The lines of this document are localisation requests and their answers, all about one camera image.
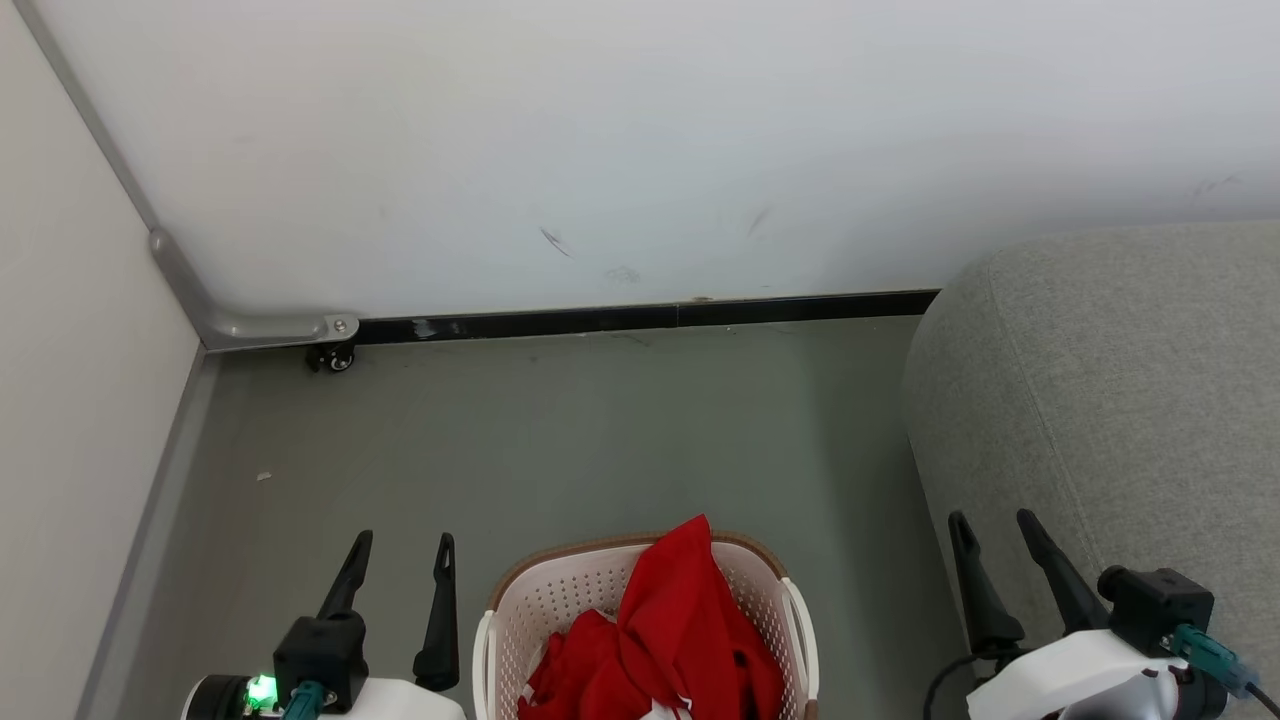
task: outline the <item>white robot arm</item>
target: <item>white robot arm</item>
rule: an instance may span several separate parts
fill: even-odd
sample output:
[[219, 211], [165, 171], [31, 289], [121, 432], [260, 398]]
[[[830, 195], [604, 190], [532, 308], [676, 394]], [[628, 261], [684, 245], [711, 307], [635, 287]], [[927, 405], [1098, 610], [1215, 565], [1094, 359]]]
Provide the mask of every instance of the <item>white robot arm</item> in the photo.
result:
[[1204, 634], [1210, 591], [1174, 570], [1115, 566], [1098, 579], [1098, 591], [1114, 603], [1108, 612], [1030, 510], [1019, 510], [1018, 524], [1048, 579], [1064, 637], [1034, 651], [1018, 647], [1021, 624], [983, 570], [964, 514], [952, 512], [948, 529], [973, 655], [934, 680], [925, 720], [945, 676], [978, 660], [995, 660], [996, 674], [969, 693], [972, 720], [1215, 720], [1228, 694], [1257, 696], [1280, 717], [1257, 675]]
[[315, 618], [298, 618], [273, 653], [274, 675], [209, 675], [187, 696], [180, 720], [466, 720], [462, 706], [439, 694], [458, 684], [458, 618], [453, 536], [435, 556], [435, 597], [415, 682], [370, 678], [365, 620], [352, 609], [365, 583], [374, 533], [347, 553]]

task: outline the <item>red clothing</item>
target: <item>red clothing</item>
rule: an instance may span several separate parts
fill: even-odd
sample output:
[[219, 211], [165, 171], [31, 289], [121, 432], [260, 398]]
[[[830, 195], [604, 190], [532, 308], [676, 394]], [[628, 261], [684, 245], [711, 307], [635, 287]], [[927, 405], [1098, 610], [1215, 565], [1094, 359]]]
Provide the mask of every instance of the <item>red clothing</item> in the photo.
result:
[[553, 634], [529, 685], [520, 720], [639, 720], [650, 698], [694, 720], [777, 720], [782, 708], [782, 670], [737, 609], [703, 515], [640, 556], [617, 624], [591, 610]]

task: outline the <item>metal bracket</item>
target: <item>metal bracket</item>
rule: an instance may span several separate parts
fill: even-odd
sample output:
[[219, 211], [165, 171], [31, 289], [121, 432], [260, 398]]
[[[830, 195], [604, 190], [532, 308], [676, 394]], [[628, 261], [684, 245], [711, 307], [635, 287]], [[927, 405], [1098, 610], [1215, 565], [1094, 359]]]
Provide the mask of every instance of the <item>metal bracket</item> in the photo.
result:
[[97, 147], [106, 158], [106, 163], [115, 173], [115, 178], [124, 187], [124, 192], [137, 209], [138, 217], [147, 225], [150, 236], [147, 245], [151, 246], [151, 255], [169, 290], [177, 296], [182, 309], [187, 313], [187, 319], [196, 333], [205, 343], [209, 352], [228, 352], [232, 350], [252, 350], [259, 347], [283, 347], [289, 345], [332, 343], [351, 340], [360, 327], [355, 315], [241, 315], [232, 313], [214, 301], [209, 291], [205, 290], [196, 270], [187, 261], [187, 256], [174, 242], [173, 237], [160, 227], [160, 218], [155, 208], [147, 200], [138, 179], [129, 170], [129, 164], [108, 132], [93, 102], [90, 101], [88, 92], [76, 77], [70, 63], [63, 54], [61, 47], [54, 38], [49, 26], [36, 10], [33, 0], [13, 0], [18, 14], [27, 23], [32, 38], [40, 46], [49, 67], [58, 76], [58, 82], [63, 83], [67, 96], [70, 97], [76, 110], [79, 111]]
[[151, 256], [169, 290], [210, 352], [342, 342], [355, 337], [355, 315], [242, 315], [218, 305], [178, 242], [161, 228], [147, 236]]

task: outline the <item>brown basket rim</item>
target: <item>brown basket rim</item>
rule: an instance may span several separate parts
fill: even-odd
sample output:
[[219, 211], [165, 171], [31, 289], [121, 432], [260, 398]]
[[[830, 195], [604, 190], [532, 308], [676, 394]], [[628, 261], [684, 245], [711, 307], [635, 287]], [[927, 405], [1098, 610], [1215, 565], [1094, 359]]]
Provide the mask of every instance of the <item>brown basket rim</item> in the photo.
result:
[[[498, 611], [498, 605], [502, 602], [503, 594], [507, 593], [507, 588], [511, 587], [516, 578], [525, 574], [529, 569], [539, 565], [541, 562], [548, 562], [550, 560], [559, 560], [561, 557], [570, 557], [572, 555], [582, 555], [586, 552], [595, 552], [596, 550], [614, 550], [618, 547], [631, 547], [637, 544], [653, 544], [658, 542], [667, 533], [630, 533], [625, 536], [612, 536], [607, 538], [577, 542], [570, 544], [562, 544], [549, 550], [543, 550], [532, 555], [525, 556], [518, 562], [516, 562], [507, 574], [498, 580], [498, 587], [494, 588], [493, 594], [489, 596], [489, 610], [493, 612]], [[787, 577], [787, 570], [778, 560], [777, 555], [755, 541], [754, 538], [745, 536], [742, 533], [730, 533], [722, 530], [712, 532], [712, 542], [722, 542], [728, 544], [736, 544], [739, 547], [746, 548], [755, 553], [756, 557], [764, 561], [765, 565], [773, 570], [778, 580]]]

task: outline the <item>laundry basket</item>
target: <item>laundry basket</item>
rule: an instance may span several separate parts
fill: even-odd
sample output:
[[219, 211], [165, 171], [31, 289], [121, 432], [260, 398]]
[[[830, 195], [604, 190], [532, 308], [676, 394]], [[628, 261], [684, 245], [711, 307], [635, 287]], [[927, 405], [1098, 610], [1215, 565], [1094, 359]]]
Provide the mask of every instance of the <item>laundry basket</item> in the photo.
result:
[[[476, 629], [471, 659], [476, 720], [516, 720], [517, 698], [547, 638], [566, 632], [586, 610], [616, 615], [636, 560], [660, 537], [625, 536], [549, 550], [507, 573]], [[778, 720], [817, 720], [818, 646], [800, 589], [772, 552], [745, 536], [713, 533], [712, 556], [782, 669]]]

